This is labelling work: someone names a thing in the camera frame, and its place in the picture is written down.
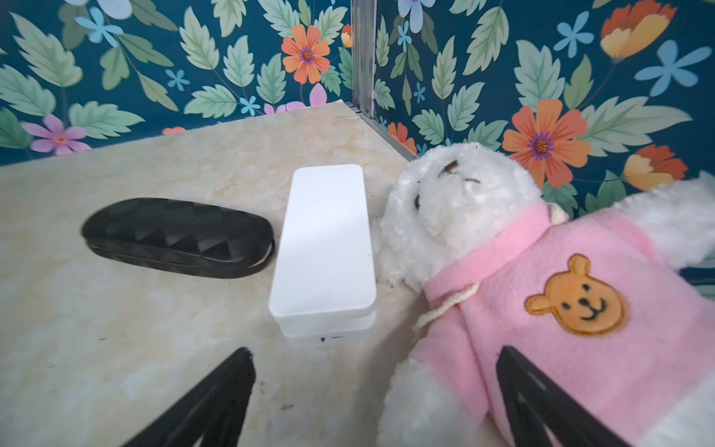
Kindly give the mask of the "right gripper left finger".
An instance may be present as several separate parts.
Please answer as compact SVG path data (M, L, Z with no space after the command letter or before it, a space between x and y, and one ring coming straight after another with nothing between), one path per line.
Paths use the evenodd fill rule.
M128 446L236 446L256 381L253 355L239 348Z

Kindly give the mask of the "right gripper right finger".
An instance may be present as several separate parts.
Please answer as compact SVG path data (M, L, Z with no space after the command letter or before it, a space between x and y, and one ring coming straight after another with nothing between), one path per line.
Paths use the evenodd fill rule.
M496 371L515 445L627 444L513 346L502 348Z

